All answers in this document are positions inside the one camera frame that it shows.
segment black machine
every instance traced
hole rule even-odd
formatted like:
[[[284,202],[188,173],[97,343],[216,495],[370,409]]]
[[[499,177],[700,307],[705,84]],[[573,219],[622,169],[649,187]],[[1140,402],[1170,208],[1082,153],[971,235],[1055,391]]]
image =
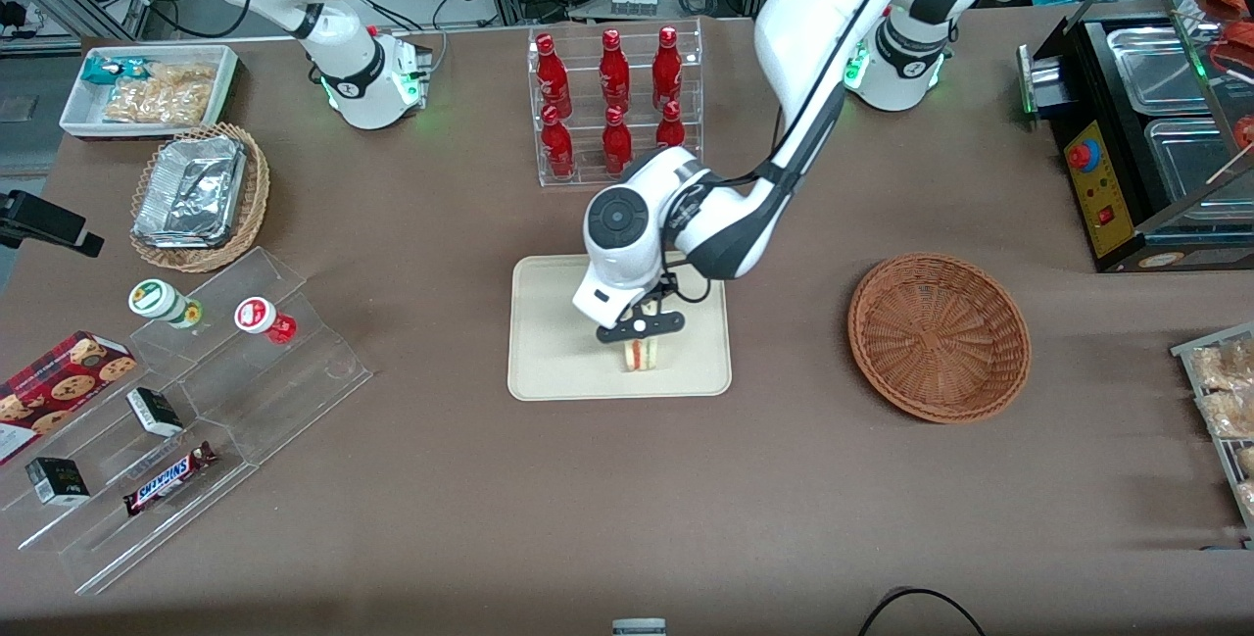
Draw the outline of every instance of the black machine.
[[[1254,23],[1218,0],[1088,16],[1085,3],[1035,55],[1020,48],[1025,109],[1048,119],[1099,271],[1254,268]]]
[[[100,256],[104,247],[103,238],[87,231],[84,217],[28,191],[9,191],[0,197],[0,246],[18,248],[23,240],[43,240],[87,257]]]

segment cookie box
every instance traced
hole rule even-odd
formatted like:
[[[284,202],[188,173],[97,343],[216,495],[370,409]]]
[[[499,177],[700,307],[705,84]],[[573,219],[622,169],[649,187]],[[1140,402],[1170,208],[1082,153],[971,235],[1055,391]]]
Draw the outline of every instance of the cookie box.
[[[69,420],[82,404],[135,368],[119,342],[75,332],[0,383],[0,465]]]

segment brown table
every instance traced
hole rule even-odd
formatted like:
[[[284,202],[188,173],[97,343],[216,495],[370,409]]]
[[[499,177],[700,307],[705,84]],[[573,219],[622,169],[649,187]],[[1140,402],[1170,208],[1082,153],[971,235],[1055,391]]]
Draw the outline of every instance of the brown table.
[[[658,615],[676,636],[851,633],[900,585],[989,632],[1248,632],[1254,554],[1198,551],[1235,546],[1239,518],[1166,350],[1248,320],[1254,277],[1093,273],[1047,130],[1014,122],[1013,48],[1055,16],[972,11],[923,105],[850,100],[727,289],[730,391],[596,403],[505,388],[510,271],[582,251],[589,198],[537,186],[525,79],[492,78],[525,34],[453,36],[430,108],[384,132],[326,108],[296,43],[238,43],[229,117],[273,167],[258,243],[377,376],[102,597],[6,546],[0,616],[30,618],[8,632],[597,635]],[[739,174],[776,103],[750,23],[705,28],[709,162]],[[46,194],[107,246],[24,247],[0,369],[138,326],[123,297],[162,271],[125,230],[152,149],[66,137]],[[1002,415],[917,421],[855,369],[851,289],[909,251],[966,257],[1022,306],[1033,369]],[[879,633],[967,632],[913,600]]]

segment wicker basket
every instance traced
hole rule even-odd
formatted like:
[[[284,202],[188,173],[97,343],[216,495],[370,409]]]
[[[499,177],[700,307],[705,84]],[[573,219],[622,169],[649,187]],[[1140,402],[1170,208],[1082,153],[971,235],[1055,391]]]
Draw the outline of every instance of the wicker basket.
[[[232,137],[248,149],[248,162],[245,166],[245,181],[240,186],[240,203],[236,209],[234,231],[227,243],[219,248],[155,248],[140,243],[130,235],[130,245],[139,252],[144,261],[163,268],[174,268],[184,273],[204,273],[214,268],[222,268],[243,256],[252,248],[252,242],[261,230],[261,221],[266,216],[266,198],[270,194],[270,167],[266,163],[266,154],[261,153],[257,143],[252,140],[246,130],[231,125],[231,123],[214,123],[213,127],[193,128],[187,134],[176,137],[177,140],[207,139],[207,137]],[[130,198],[130,216],[139,216],[139,206],[144,202],[144,193],[148,191],[148,179],[152,177],[153,166],[157,163],[157,154],[148,159],[148,168],[139,176],[139,186]]]
[[[854,360],[875,390],[935,423],[1001,413],[1027,381],[1032,345],[989,275],[942,255],[875,266],[849,306]]]

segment bottle cap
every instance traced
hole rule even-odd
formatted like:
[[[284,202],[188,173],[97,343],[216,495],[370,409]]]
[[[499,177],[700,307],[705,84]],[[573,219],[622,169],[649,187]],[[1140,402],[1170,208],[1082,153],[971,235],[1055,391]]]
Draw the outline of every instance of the bottle cap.
[[[250,335],[265,332],[277,317],[278,310],[275,309],[275,304],[265,297],[247,297],[236,309],[236,326]]]
[[[178,305],[179,292],[171,284],[161,278],[140,280],[139,285],[130,289],[128,304],[133,314],[161,320],[174,311]]]

